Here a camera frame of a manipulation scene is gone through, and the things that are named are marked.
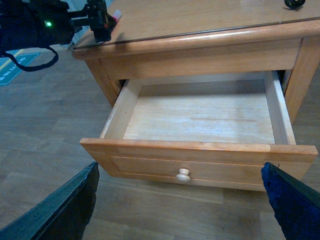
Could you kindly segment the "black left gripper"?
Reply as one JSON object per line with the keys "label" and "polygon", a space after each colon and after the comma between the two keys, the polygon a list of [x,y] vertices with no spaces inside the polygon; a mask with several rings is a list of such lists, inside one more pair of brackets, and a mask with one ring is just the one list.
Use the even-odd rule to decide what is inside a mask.
{"label": "black left gripper", "polygon": [[68,17],[75,33],[89,26],[96,43],[109,42],[117,25],[117,18],[108,14],[105,0],[88,0],[82,10],[70,11]]}

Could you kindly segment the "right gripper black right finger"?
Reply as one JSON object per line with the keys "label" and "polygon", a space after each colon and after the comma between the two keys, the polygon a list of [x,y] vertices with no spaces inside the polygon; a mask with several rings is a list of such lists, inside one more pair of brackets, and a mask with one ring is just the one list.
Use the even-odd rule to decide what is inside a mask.
{"label": "right gripper black right finger", "polygon": [[284,237],[287,240],[318,240],[320,193],[270,162],[264,164],[261,177]]}

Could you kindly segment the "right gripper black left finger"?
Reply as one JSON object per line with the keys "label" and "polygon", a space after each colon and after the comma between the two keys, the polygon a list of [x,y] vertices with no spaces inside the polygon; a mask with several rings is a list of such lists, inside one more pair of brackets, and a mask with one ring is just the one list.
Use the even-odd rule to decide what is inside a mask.
{"label": "right gripper black left finger", "polygon": [[98,163],[92,162],[27,213],[0,230],[2,240],[81,240],[96,204]]}

